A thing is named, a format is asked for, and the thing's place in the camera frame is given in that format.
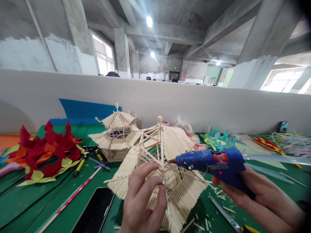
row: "doorway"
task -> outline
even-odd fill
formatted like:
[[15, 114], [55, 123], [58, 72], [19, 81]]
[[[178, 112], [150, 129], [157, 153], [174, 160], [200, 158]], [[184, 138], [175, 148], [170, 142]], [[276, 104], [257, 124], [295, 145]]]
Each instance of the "doorway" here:
[[169, 80], [176, 79], [177, 81], [179, 80], [179, 72], [175, 71], [170, 71], [169, 72]]

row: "hand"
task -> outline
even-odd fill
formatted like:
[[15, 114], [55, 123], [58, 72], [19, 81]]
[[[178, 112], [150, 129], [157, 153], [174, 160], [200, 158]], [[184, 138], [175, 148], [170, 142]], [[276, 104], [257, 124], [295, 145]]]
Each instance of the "hand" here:
[[136, 168], [129, 176], [129, 189], [123, 205], [123, 219], [119, 232], [159, 232], [165, 210], [167, 208], [165, 186], [161, 186], [158, 202], [154, 210], [147, 209], [153, 189], [162, 185], [162, 179], [154, 176], [146, 177], [159, 168], [158, 163], [144, 163]]
[[[244, 192], [220, 182], [220, 187], [238, 207], [251, 215], [267, 232], [293, 232], [305, 218], [305, 213], [276, 184], [245, 165], [241, 172], [246, 186], [256, 197], [250, 199]], [[212, 177], [213, 184], [219, 184]]]

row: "wooden pagoda model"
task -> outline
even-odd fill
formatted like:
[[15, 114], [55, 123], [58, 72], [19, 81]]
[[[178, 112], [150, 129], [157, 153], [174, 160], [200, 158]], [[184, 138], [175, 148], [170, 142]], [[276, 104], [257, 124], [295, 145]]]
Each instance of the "wooden pagoda model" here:
[[[147, 179], [159, 176], [165, 182], [168, 206], [162, 228], [180, 232], [191, 209], [211, 182], [206, 181], [197, 171], [187, 171], [176, 164], [167, 163], [168, 160], [193, 150], [194, 143], [182, 129], [164, 126], [161, 122], [160, 116], [156, 126], [143, 130], [139, 143], [131, 147], [114, 177], [104, 183], [108, 183], [108, 187], [120, 199], [124, 199], [128, 191], [129, 175], [135, 167], [145, 162], [159, 163], [159, 169], [153, 171]], [[159, 187], [156, 187], [148, 209], [154, 209], [158, 192]]]
[[101, 121], [95, 117], [106, 127], [106, 131], [89, 135], [102, 149], [108, 162], [123, 161], [131, 145], [135, 145], [142, 134], [136, 126], [136, 115], [133, 117], [130, 112], [120, 112], [119, 104], [116, 104], [116, 108], [116, 112], [113, 111], [113, 114]]

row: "smartphone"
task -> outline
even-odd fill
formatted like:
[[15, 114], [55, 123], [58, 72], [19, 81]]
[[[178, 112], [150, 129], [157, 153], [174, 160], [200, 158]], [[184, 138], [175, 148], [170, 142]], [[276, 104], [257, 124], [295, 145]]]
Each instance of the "smartphone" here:
[[277, 133], [286, 133], [288, 127], [288, 122], [287, 121], [281, 121], [278, 123], [276, 132]]
[[101, 232], [114, 196], [113, 192], [107, 187], [97, 188], [71, 233]]

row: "divider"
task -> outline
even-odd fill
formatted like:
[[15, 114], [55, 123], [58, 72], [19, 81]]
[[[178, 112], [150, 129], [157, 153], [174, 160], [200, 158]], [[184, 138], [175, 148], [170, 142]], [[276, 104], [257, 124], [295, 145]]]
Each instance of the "divider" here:
[[36, 132], [51, 118], [66, 118], [59, 98], [99, 104], [119, 103], [137, 113], [138, 127], [170, 125], [178, 115], [195, 132], [261, 134], [279, 121], [311, 135], [311, 96], [115, 77], [0, 69], [0, 131]]

